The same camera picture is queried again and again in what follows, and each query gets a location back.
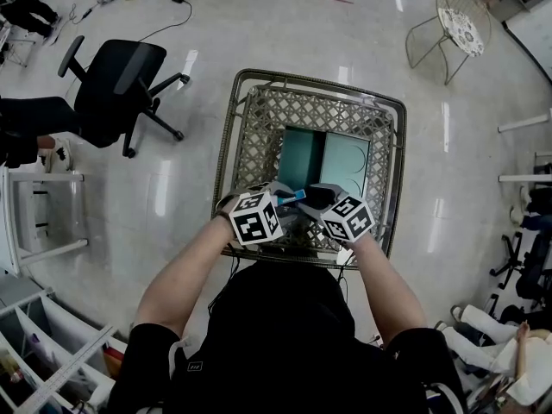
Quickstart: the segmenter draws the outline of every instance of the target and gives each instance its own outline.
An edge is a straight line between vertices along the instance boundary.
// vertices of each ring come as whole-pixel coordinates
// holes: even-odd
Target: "cable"
[[[147,38],[151,37],[152,35],[158,34],[159,32],[162,32],[162,31],[164,31],[165,29],[176,28],[177,26],[182,26],[183,24],[186,24],[186,23],[188,22],[188,20],[191,19],[191,15],[193,14],[193,7],[191,6],[191,3],[188,2],[188,1],[186,1],[186,0],[184,0],[184,3],[186,3],[188,6],[190,6],[190,14],[188,15],[188,18],[186,18],[183,22],[170,24],[170,25],[168,25],[168,26],[165,26],[164,28],[157,29],[156,31],[152,32],[151,34],[146,35],[146,36],[143,37],[143,38],[140,38],[140,39],[137,40],[137,41],[144,41],[144,40],[146,40]]]
[[[81,17],[80,17],[80,20],[78,22],[75,22],[75,20],[77,19],[77,16],[75,15],[75,9],[77,8],[77,4],[76,3],[73,3],[72,4],[72,7],[71,7],[71,10],[69,11],[69,19],[63,23],[63,26],[61,27],[61,29],[63,29],[63,27],[65,27],[65,25],[67,24],[67,22],[71,21],[72,24],[79,24],[81,23],[87,16],[89,16],[91,14],[91,12],[94,10],[94,8],[96,8],[100,3],[96,2],[96,4],[94,6],[92,6],[91,8],[89,8]]]
[[[211,315],[211,312],[213,311],[213,307],[215,306],[216,302],[224,294],[224,292],[228,288],[228,285],[229,285],[230,281],[232,280],[232,278],[234,278],[235,274],[238,273],[238,270],[240,268],[240,256],[238,256],[238,254],[235,252],[235,249],[234,249],[234,247],[232,247],[232,244],[229,243],[228,247],[232,251],[232,266],[230,267],[230,276],[228,278],[228,281],[226,282],[226,284],[222,288],[222,290],[215,296],[215,298],[210,302],[210,304],[207,305],[207,310],[209,311],[209,316]]]
[[[348,303],[348,282],[347,282],[347,279],[345,278],[345,276],[343,275],[343,271],[344,271],[344,269],[345,269],[345,265],[346,265],[346,264],[343,264],[343,265],[341,266],[341,268],[339,269],[339,274],[337,275],[337,284],[338,284],[338,285],[341,285],[342,280],[345,281],[345,286],[346,286],[346,288],[345,288],[345,292],[346,292],[346,294],[345,294],[345,302]]]

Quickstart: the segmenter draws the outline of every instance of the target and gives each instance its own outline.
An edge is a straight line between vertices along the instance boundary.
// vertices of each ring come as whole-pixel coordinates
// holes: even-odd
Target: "white floor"
[[[541,115],[552,103],[548,81],[499,24],[483,56],[469,60],[445,87],[437,51],[414,70],[405,55],[408,29],[435,14],[435,0],[189,1],[193,16],[185,26],[148,40],[167,50],[159,80],[182,71],[186,58],[191,66],[190,87],[165,91],[159,110],[183,129],[185,140],[176,143],[141,118],[138,155],[127,160],[122,139],[96,149],[72,137],[76,169],[85,174],[84,191],[73,196],[83,195],[86,218],[75,232],[91,245],[31,266],[36,280],[75,310],[128,333],[147,283],[209,219],[233,79],[257,67],[340,80],[406,104],[406,168],[392,263],[431,323],[449,318],[452,304],[483,302],[497,283],[488,270],[505,257],[500,236],[513,233],[507,211],[518,185],[501,185],[498,176],[529,170],[533,153],[552,147],[548,124],[497,133],[499,124]],[[95,0],[48,2],[66,16],[76,3],[79,19]],[[0,93],[63,97],[68,91],[71,102],[78,85],[72,76],[59,78],[57,68],[75,36],[85,36],[78,52],[85,66],[104,41],[138,40],[184,20],[188,11],[170,0],[96,7],[79,25],[69,22],[53,46],[34,48],[27,69],[8,63],[0,72]],[[432,35],[432,28],[418,34],[415,51]],[[198,51],[195,61],[191,51]],[[51,195],[53,216],[65,216],[66,193]],[[228,272],[229,260],[222,259],[194,312],[192,338],[204,335],[206,305]],[[367,340],[373,321],[357,273],[348,275],[348,288],[357,336]]]

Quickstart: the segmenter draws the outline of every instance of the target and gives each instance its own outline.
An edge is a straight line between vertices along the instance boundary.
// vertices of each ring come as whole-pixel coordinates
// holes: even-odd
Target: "wire chair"
[[[448,85],[469,57],[479,57],[485,51],[486,46],[491,40],[491,17],[483,0],[436,0],[437,15],[429,20],[422,22],[408,31],[406,35],[406,57],[408,63],[413,69],[429,55],[429,53],[439,46],[442,56],[445,59],[445,85]],[[408,50],[408,39],[413,34],[414,29],[420,28],[425,23],[439,19],[442,27],[441,38],[427,51],[421,59],[412,64],[412,57]],[[450,40],[463,53],[466,54],[464,60],[449,76],[449,63],[447,55],[442,50],[442,44]]]

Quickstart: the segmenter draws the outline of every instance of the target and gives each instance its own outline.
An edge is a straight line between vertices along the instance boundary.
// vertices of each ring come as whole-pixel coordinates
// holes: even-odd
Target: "white shelf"
[[[29,384],[34,384],[36,387],[40,387],[44,385],[44,380],[42,380],[40,377],[38,377],[38,374],[35,373],[33,368],[31,368],[26,361],[23,360],[23,358],[13,349],[13,347],[9,344],[8,340],[4,337],[4,335],[0,332],[0,348],[5,348],[8,350],[9,355],[17,362],[17,365],[19,365],[19,368],[23,371],[23,373],[26,375],[26,377],[29,377],[32,382],[29,382]],[[67,402],[64,398],[62,398],[58,393],[55,393],[53,395],[53,398],[58,402],[61,406],[64,408],[67,408],[69,411],[72,409],[72,405]]]
[[[86,343],[97,337],[98,329],[91,327],[88,323],[75,317],[69,311],[57,305],[47,296],[41,296],[42,307],[46,313],[52,338],[69,353],[75,354]],[[113,337],[106,342],[109,347],[124,354],[127,345]],[[105,365],[103,351],[97,351],[88,362],[91,366],[109,376]]]
[[[0,332],[0,348],[5,348],[8,351],[25,374],[28,383],[34,387],[34,393],[23,405],[17,407],[16,413],[36,412],[48,402],[60,412],[61,407],[70,411],[72,404],[58,393],[60,388],[65,385],[86,394],[86,397],[91,394],[88,403],[95,409],[99,409],[107,403],[115,384],[105,365],[103,347],[107,345],[124,354],[127,345],[113,337],[115,330],[112,327],[106,326],[102,329],[91,327],[60,307],[47,294],[48,291],[37,292],[0,310],[0,318],[15,313],[13,322],[17,323],[16,319],[19,321],[27,337],[26,345],[30,345],[36,356],[53,371],[53,375],[46,382],[42,380],[16,352],[7,340],[5,333]],[[35,305],[41,305],[44,313],[37,312],[38,308]],[[46,327],[44,316],[47,319],[51,335],[37,324]],[[11,323],[6,323],[5,327],[2,325],[1,329],[12,330]],[[10,334],[10,340],[16,342],[18,346],[22,339],[15,340],[14,332],[10,332]],[[9,399],[2,392],[0,392],[0,397]]]
[[[71,361],[72,354],[52,340],[52,338],[42,331],[42,329],[23,313],[21,309],[16,308],[16,314],[29,343],[31,345],[33,344],[31,338],[34,336],[39,340],[40,346],[35,345],[34,348],[31,348],[33,348],[36,355],[38,355],[44,363],[54,366],[55,369],[52,369],[52,371],[57,371],[60,367]],[[88,402],[97,409],[103,402],[107,401],[107,397],[109,397],[115,381],[85,363],[81,365],[80,369],[85,377],[95,386],[94,392]]]

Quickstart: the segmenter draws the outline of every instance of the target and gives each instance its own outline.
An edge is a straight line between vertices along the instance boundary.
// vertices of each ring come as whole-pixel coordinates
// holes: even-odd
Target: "teal box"
[[[349,135],[326,134],[320,182],[337,184],[364,197],[370,141]]]
[[[294,191],[315,183],[337,184],[362,197],[370,141],[349,135],[287,127],[278,181]]]
[[[297,191],[320,179],[326,134],[286,127],[279,159],[278,181]]]

